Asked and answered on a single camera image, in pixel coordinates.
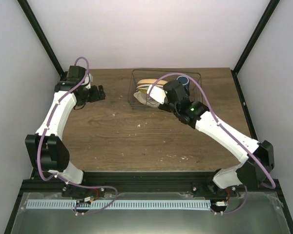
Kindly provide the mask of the orange plastic plate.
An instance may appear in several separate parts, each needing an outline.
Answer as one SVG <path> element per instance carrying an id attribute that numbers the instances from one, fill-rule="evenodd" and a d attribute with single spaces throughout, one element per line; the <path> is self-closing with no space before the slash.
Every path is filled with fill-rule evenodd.
<path id="1" fill-rule="evenodd" d="M 142 79 L 140 81 L 137 82 L 137 86 L 141 86 L 141 85 L 152 85 L 157 81 L 157 79 L 152 79 L 152 78 L 147 78 L 147 79 Z M 156 83 L 156 85 L 165 85 L 167 83 L 167 81 L 165 80 L 160 80 Z"/>

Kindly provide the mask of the yellow patterned plate underneath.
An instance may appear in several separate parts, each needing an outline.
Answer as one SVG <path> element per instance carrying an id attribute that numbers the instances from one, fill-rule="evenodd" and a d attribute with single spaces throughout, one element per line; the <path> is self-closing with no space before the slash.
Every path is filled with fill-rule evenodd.
<path id="1" fill-rule="evenodd" d="M 148 89 L 147 88 L 138 88 L 137 91 L 147 94 Z"/>

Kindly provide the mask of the blue enamel mug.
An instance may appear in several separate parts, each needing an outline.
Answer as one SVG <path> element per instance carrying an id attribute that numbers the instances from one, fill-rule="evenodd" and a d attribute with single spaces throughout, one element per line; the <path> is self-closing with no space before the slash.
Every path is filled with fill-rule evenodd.
<path id="1" fill-rule="evenodd" d="M 189 96 L 189 86 L 190 86 L 189 78 L 187 78 L 186 76 L 178 76 L 176 80 L 179 81 L 183 85 L 184 89 L 186 90 Z"/>

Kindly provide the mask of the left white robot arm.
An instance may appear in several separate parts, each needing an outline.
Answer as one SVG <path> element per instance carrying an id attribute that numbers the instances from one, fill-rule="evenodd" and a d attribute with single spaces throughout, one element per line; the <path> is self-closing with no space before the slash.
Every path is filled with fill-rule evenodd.
<path id="1" fill-rule="evenodd" d="M 63 131 L 71 111 L 82 109 L 88 102 L 105 99 L 103 86 L 91 85 L 92 79 L 86 68 L 71 65 L 55 85 L 52 104 L 42 125 L 25 138 L 32 166 L 42 174 L 50 173 L 46 180 L 59 176 L 65 182 L 74 183 L 73 192 L 80 197 L 89 193 L 90 185 L 83 180 L 83 171 L 70 161 Z"/>

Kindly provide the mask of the white blue striped plate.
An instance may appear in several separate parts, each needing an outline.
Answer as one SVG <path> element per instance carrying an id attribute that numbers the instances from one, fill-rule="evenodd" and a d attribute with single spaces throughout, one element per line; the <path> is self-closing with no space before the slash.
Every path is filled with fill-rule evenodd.
<path id="1" fill-rule="evenodd" d="M 137 90 L 148 89 L 149 87 L 150 87 L 150 84 L 142 84 L 142 85 L 137 86 Z"/>

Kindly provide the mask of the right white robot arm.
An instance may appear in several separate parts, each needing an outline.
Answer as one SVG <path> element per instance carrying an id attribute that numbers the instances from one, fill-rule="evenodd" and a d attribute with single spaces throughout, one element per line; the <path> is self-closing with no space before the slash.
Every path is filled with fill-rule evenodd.
<path id="1" fill-rule="evenodd" d="M 207 184 L 210 195 L 219 196 L 225 188 L 237 185 L 250 189 L 261 185 L 270 189 L 276 187 L 270 175 L 274 167 L 271 143 L 244 135 L 219 119 L 211 107 L 200 101 L 190 101 L 186 89 L 177 80 L 167 82 L 163 88 L 149 88 L 147 93 L 159 103 L 159 109 L 172 112 L 183 124 L 211 137 L 239 161 L 235 166 L 215 172 Z"/>

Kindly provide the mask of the dark wire dish rack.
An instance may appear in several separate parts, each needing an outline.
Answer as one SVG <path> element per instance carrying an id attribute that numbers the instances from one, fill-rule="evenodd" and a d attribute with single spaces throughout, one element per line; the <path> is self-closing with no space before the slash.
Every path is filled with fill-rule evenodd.
<path id="1" fill-rule="evenodd" d="M 188 93 L 191 101 L 203 101 L 200 89 L 188 79 L 195 79 L 201 85 L 202 77 L 199 72 L 177 71 L 171 69 L 134 69 L 131 72 L 128 102 L 134 109 L 154 108 L 164 101 L 163 87 L 166 83 L 177 80 Z"/>

